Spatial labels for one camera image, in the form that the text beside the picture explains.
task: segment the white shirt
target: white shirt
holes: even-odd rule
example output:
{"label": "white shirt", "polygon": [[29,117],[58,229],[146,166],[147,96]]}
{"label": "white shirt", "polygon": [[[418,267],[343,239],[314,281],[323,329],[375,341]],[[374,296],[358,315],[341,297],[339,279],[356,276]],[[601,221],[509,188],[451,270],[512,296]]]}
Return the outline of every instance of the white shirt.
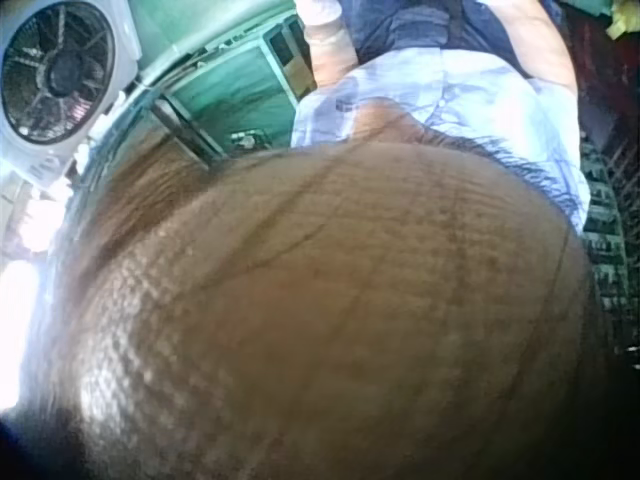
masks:
{"label": "white shirt", "polygon": [[358,105],[376,97],[394,100],[420,123],[447,135],[480,143],[498,140],[511,155],[496,160],[512,170],[516,164],[536,167],[538,174],[525,180],[547,194],[582,232],[590,193],[580,171],[577,98],[565,87],[526,80],[487,53],[396,50],[304,98],[292,146],[347,140]]}

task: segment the hand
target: hand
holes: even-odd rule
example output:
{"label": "hand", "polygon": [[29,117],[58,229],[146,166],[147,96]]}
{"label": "hand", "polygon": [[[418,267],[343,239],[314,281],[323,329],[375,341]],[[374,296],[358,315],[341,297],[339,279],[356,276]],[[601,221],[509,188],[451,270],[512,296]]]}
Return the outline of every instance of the hand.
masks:
{"label": "hand", "polygon": [[342,15],[338,0],[295,0],[295,3],[298,15],[306,26],[331,23]]}

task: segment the person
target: person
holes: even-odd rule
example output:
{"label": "person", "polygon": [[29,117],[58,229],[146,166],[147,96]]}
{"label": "person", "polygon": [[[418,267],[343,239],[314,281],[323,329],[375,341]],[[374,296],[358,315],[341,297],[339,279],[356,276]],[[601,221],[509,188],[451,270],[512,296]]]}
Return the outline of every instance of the person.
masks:
{"label": "person", "polygon": [[590,193],[576,79],[538,0],[296,5],[318,90],[298,107],[294,148],[394,139],[481,153],[582,231]]}
{"label": "person", "polygon": [[[512,79],[530,110],[547,104]],[[573,105],[570,85],[540,85]],[[358,110],[375,135],[214,176],[166,133],[131,132],[61,234],[49,314],[31,328],[8,426],[39,468],[610,478],[635,397],[576,226],[499,159],[429,141],[397,100]]]}

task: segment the fan grille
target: fan grille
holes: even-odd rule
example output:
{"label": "fan grille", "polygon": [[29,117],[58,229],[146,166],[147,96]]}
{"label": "fan grille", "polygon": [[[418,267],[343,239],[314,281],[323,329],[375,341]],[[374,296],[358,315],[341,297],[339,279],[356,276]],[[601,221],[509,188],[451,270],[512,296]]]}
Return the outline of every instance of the fan grille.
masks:
{"label": "fan grille", "polygon": [[2,59],[2,103],[11,128],[35,144],[76,133],[100,105],[114,63],[114,39],[93,5],[63,2],[32,15]]}

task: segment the yellow object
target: yellow object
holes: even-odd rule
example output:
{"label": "yellow object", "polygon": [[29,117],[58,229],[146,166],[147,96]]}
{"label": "yellow object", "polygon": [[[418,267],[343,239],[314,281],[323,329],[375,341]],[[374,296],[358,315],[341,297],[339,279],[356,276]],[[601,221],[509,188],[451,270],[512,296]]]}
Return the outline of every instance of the yellow object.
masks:
{"label": "yellow object", "polygon": [[607,34],[616,40],[626,32],[640,32],[640,1],[616,0],[612,7],[613,24]]}

